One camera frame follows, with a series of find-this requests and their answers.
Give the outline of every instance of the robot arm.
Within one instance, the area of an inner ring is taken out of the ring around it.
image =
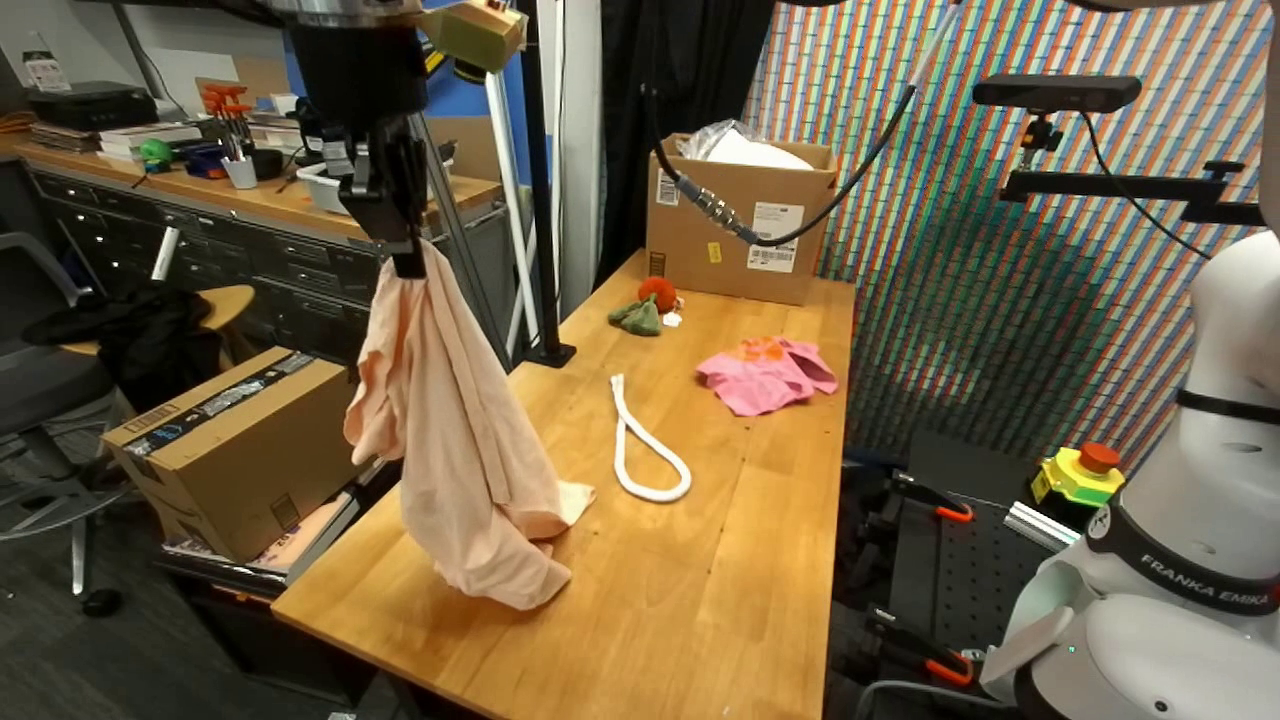
[[[1135,14],[1135,10],[1191,10],[1210,0],[1071,0],[1091,14]],[[1267,87],[1263,87],[1263,159],[1260,159],[1260,208],[1263,223],[1280,227],[1280,35],[1271,34]]]
[[[1084,0],[1175,10],[1175,0]],[[1280,223],[1280,41],[1260,208]],[[985,663],[990,695],[1052,715],[1277,715],[1280,709],[1280,242],[1249,238],[1197,280],[1178,414],[1086,540],[1024,588]]]
[[[480,4],[421,0],[263,0],[293,35],[309,85],[309,133],[353,171],[338,183],[356,223],[393,250],[398,275],[425,275],[421,211],[428,206],[425,53],[502,67],[522,44],[522,18]]]

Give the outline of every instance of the black pole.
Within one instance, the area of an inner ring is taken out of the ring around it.
[[[553,206],[546,206],[546,120],[545,120],[545,72],[534,58],[534,0],[515,0],[529,18],[522,67],[522,140],[529,140],[529,197],[530,197],[530,232],[534,232],[534,283],[538,283],[538,347],[534,359],[563,370],[570,345],[559,345],[559,288],[554,288],[554,250],[553,250]]]

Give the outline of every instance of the cardboard box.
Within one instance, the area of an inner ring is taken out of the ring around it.
[[[759,238],[782,238],[800,227],[833,202],[835,187],[833,149],[777,149],[805,155],[810,171],[680,159],[674,140],[665,140],[672,168],[717,194],[736,221]],[[823,232],[829,223],[817,223],[782,250],[750,250],[680,197],[656,155],[647,159],[647,273],[666,275],[674,288],[805,303],[809,280],[823,258]]]
[[[107,449],[163,540],[251,559],[356,477],[338,433],[348,399],[338,366],[268,347],[113,429]]]

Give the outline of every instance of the white rope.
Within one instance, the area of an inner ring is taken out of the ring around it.
[[[638,495],[647,504],[674,504],[690,488],[687,466],[630,418],[626,379],[624,376],[608,376],[608,389],[613,389],[613,409],[614,409],[614,424],[613,424],[613,477],[614,477],[614,483],[624,483],[624,494],[630,494],[630,495]],[[626,472],[626,433],[634,433],[638,444],[647,444],[659,461],[666,461],[674,469],[680,482],[672,488],[647,488],[647,483],[630,482],[630,472]]]

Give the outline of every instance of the wall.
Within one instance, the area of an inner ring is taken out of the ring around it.
[[[833,143],[853,168],[941,10],[778,10],[750,125]],[[1027,456],[1084,438],[1145,456],[1187,366],[1201,260],[1124,202],[999,206],[1024,114],[975,108],[966,93],[990,72],[1132,72],[1145,95],[1101,117],[1110,168],[1197,177],[1205,159],[1245,159],[1237,202],[1256,202],[1263,44],[1263,4],[1127,18],[965,4],[900,138],[829,238],[823,273],[859,288],[859,449],[900,454],[931,424]],[[1062,149],[1040,168],[1097,171],[1079,120],[1058,128]],[[1146,208],[1206,252],[1245,238],[1178,223],[1178,206]]]

